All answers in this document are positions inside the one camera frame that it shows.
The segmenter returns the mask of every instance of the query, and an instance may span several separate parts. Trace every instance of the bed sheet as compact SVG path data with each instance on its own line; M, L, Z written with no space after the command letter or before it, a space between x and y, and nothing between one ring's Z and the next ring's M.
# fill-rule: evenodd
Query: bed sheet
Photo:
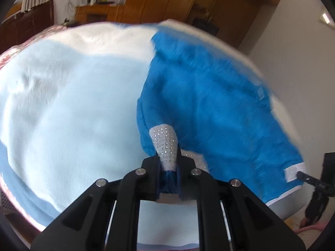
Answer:
M232 57L234 57L236 60L239 60L240 62L242 62L244 65L246 65L247 68L251 68L253 69L253 72L246 72L245 74L249 75L250 79L253 80L254 82L259 82L259 80L262 79L262 74L257 70L257 68L252 64L252 62L245 56L243 56L241 53L239 53L238 51L236 51L235 49L231 48L230 46L224 44L222 41L218 40L215 37L212 37L198 29L195 29L193 27L189 27L185 24L176 22L176 21L165 21L163 23L161 23L159 25L159 29L169 29L169 30L174 30L177 32L181 32L184 35L190 35L192 37L201 39L201 41L205 41L209 44L209 46L214 47L214 49L219 49L221 51L226 52L227 54L231 55ZM288 113L286 112L284 106L281 104L281 102L275 97L272 96L271 97L272 100L272 104L273 104L273 112L274 115L278 118L278 120L280 121L280 123L282 124L283 129L286 131L286 133L290 136L291 140L298 145L299 144L299 135L297 134L291 119L289 118ZM39 197L37 197L23 182L20 182L20 178L14 173L14 171L11 169L11 167L8 165L8 161L7 160L7 152L6 152L6 147L3 145L0 145L0 153L1 153L1 159L5 160L5 161L1 161L1 167L0 170L2 172L2 177L3 179L0 181L1 186L7 190L8 194L10 196L10 192L12 192L11 195L11 201L14 202L14 205L22 212L25 214L25 216L27 217L27 219L38 229L43 229L43 225L39 224L36 219L40 218L40 214L45 214L46 212L49 212L50 215L50 209L46 209L48 207L52 205L48 202L46 202L45 200L40 199ZM12 188L6 188L6 181L8 181L8 185L9 182L11 182L12 186L20 186L20 187L12 187ZM273 209L275 209L275 205L277 203L275 203L275 201L271 201L270 204L273 204L272 207ZM31 205L34 205L33 207L36 208L36 205L41 205L41 208L37 207L36 208L36 212L34 213L31 210ZM281 213L279 213L279 215L281 215L281 217L283 217L284 215L290 215L289 212L295 212L297 211L297 209L299 209L301 205L295 205L292 207L292 205L285 205L285 207L287 208L286 211L283 212L283 207L282 205L279 207L279 209L282 211ZM51 214L51 216L49 216L49 219L52 220L56 215L58 214L58 211L55 210L53 212L53 214ZM184 246L181 249L185 249L185 248L191 248L194 246ZM168 246L161 246L160 249L167 249Z

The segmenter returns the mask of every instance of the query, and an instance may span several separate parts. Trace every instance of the blue and white bedding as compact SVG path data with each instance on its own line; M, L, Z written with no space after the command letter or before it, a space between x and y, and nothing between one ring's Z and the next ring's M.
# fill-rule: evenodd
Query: blue and white bedding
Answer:
M284 107L249 60L197 29L81 26L34 43L0 71L1 176L42 227L96 179L140 167L161 124L199 167L240 178L267 205L300 188L294 174L304 163ZM198 241L195 204L141 202L140 249Z

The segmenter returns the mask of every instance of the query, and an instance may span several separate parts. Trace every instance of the hanging wire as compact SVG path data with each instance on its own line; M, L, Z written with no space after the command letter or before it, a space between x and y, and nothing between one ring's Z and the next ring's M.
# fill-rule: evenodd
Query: hanging wire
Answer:
M73 4L73 2L71 2L71 0L68 0L68 2L64 7L65 17L71 19L74 16L75 12L76 12L76 6Z

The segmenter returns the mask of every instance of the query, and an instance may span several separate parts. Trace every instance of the clothing tag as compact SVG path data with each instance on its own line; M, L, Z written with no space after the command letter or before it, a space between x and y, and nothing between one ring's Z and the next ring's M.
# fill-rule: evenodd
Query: clothing tag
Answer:
M293 180L298 179L296 177L297 172L303 172L306 173L306 165L304 162L298 163L298 164L294 164L290 167L287 167L286 169L284 169L284 173L285 173L285 179L286 182L291 182Z
M258 92L259 100L262 100L265 97L263 88L259 87L259 89L257 90L257 92Z

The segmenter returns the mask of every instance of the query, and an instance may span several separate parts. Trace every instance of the wooden dresser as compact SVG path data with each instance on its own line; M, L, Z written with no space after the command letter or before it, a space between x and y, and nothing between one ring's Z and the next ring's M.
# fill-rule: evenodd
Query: wooden dresser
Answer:
M201 20L218 28L217 37L238 48L264 4L280 0L126 0L124 5L77 7L80 24L111 21L129 24L175 19L188 24Z

